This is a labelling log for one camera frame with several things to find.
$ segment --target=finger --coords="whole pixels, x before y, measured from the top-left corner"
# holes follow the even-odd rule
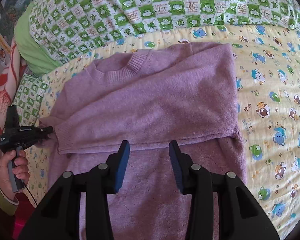
[[[20,165],[20,166],[17,166],[12,169],[13,174],[16,174],[16,175],[19,173],[28,172],[28,171],[29,171],[29,168],[27,165]]]
[[[27,156],[27,154],[26,154],[26,152],[24,150],[20,150],[19,151],[19,156],[25,158]]]
[[[30,174],[28,172],[22,172],[22,173],[16,174],[16,177],[18,179],[23,179],[24,184],[27,185],[29,182]]]
[[[8,167],[8,162],[16,156],[16,151],[6,152],[0,159],[0,166],[3,168]]]
[[[14,164],[19,166],[19,165],[28,165],[29,162],[26,158],[24,157],[18,157],[14,160]]]

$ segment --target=black cable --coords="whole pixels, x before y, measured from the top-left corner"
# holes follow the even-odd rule
[[[34,201],[35,204],[38,206],[37,202],[35,201],[35,199],[34,199],[33,195],[31,194],[30,190],[27,188],[26,184],[23,183],[23,185],[25,185],[25,187],[26,187],[27,191],[29,192],[29,194],[31,195],[33,201]]]

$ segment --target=yellow bedsheet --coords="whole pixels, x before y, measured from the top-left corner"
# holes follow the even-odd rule
[[[300,219],[298,32],[270,25],[206,26],[141,34],[125,39],[123,44],[113,42],[43,76],[50,81],[50,88],[44,95],[40,117],[49,115],[64,83],[95,58],[196,41],[232,43],[238,118],[248,164],[247,187],[284,239]],[[31,173],[29,186],[39,202],[47,192],[49,151],[33,146],[27,154]]]

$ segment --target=human hand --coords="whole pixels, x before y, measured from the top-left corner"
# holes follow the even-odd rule
[[[8,163],[16,156],[16,151],[6,152],[0,158],[0,189],[10,200],[14,200],[16,193],[20,193],[23,189],[18,192],[12,192],[12,186],[9,179],[8,173]],[[24,183],[27,185],[29,182],[30,174],[28,169],[28,160],[26,159],[26,152],[24,150],[19,151],[19,157],[14,161],[17,167],[12,169],[13,174],[16,175],[18,179],[23,179]]]

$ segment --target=sleeve cuff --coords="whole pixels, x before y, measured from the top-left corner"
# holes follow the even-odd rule
[[[19,201],[15,198],[15,201],[8,199],[0,189],[0,208],[9,216],[13,216],[17,210]]]

